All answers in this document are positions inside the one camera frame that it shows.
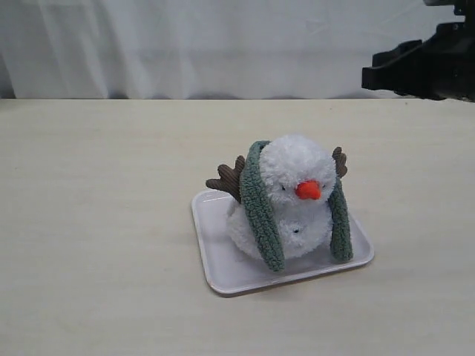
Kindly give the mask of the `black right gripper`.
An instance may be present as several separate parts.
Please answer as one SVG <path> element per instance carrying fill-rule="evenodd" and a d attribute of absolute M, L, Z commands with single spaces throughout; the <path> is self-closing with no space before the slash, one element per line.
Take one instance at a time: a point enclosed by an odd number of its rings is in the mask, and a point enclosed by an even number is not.
<path fill-rule="evenodd" d="M 373 55 L 372 64 L 361 70 L 361 87 L 388 90 L 399 96 L 441 99 L 432 88 L 430 65 L 421 39 L 398 44 Z"/>

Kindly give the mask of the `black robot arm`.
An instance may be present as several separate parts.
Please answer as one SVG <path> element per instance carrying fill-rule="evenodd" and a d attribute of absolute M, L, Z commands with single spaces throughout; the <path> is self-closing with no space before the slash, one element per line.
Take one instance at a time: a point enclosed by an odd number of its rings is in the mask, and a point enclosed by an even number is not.
<path fill-rule="evenodd" d="M 452 6 L 462 22 L 438 24 L 427 40 L 410 40 L 376 53 L 361 70 L 361 87 L 399 96 L 442 101 L 474 101 L 474 2 L 425 1 L 428 7 Z"/>

